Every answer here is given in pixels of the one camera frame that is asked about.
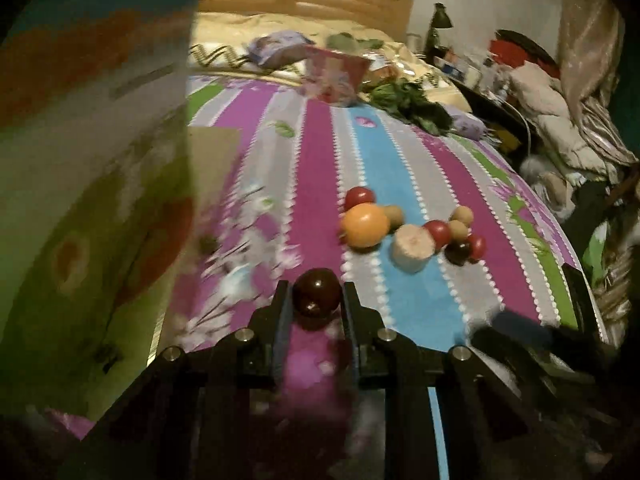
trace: yellow blanket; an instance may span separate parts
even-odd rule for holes
[[[367,28],[347,20],[314,20],[287,14],[256,14],[243,16],[228,12],[200,12],[194,27],[191,44],[190,63],[198,70],[207,68],[213,72],[240,72],[243,75],[257,75],[259,70],[250,64],[241,67],[236,59],[246,53],[244,46],[253,38],[265,36],[277,30],[296,30],[304,34],[318,46],[325,46],[326,38],[332,34],[348,32],[357,40],[382,40],[387,59],[393,61],[411,80],[426,78],[432,88],[425,90],[427,98],[434,102],[453,105],[464,112],[471,108],[460,91],[446,76],[431,65],[414,56],[404,43],[393,41],[388,35],[375,28]],[[213,52],[220,55],[213,59]],[[276,71],[271,76],[289,83],[297,83],[304,73],[304,64],[297,63],[290,70]]]

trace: metal bolt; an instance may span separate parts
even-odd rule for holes
[[[236,330],[236,339],[238,341],[242,341],[246,343],[247,341],[251,341],[254,338],[254,331],[250,328],[241,328],[240,330]]]
[[[182,349],[178,346],[169,346],[162,351],[162,357],[164,357],[170,363],[174,362],[178,357],[182,355]]]
[[[458,361],[466,361],[471,357],[471,350],[466,346],[455,346],[451,351],[453,357],[455,357]]]
[[[382,339],[382,341],[386,341],[387,343],[393,341],[397,335],[396,331],[391,330],[390,328],[381,328],[378,330],[378,338]]]

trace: red ball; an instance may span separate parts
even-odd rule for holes
[[[368,187],[356,186],[347,191],[344,196],[344,210],[348,211],[358,204],[375,203],[376,194]]]
[[[449,229],[449,224],[446,222],[442,220],[429,220],[422,227],[427,229],[431,238],[433,238],[436,244],[436,251],[439,251],[445,245],[451,243],[451,229]]]
[[[469,260],[473,263],[480,261],[486,252],[486,240],[484,237],[471,233],[466,241],[471,245]]]

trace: dark cherry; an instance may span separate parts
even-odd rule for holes
[[[292,300],[300,316],[328,318],[340,306],[342,287],[331,269],[310,269],[293,284]]]
[[[452,264],[463,266],[471,256],[471,244],[468,241],[452,242],[444,249],[444,255]]]

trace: blue strip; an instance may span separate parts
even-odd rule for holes
[[[358,140],[367,185],[376,193],[377,202],[400,206],[406,223],[422,225],[424,218],[411,178],[373,108],[360,105],[348,108],[347,113]],[[424,163],[430,163],[426,157]],[[429,197],[423,194],[423,198],[428,210]],[[380,247],[380,267],[396,330],[420,346],[446,352],[465,339],[465,325],[436,258],[429,260],[417,274],[407,274],[392,263],[390,245],[391,236],[387,236]],[[448,480],[447,451],[435,389],[429,388],[429,394],[440,478]]]

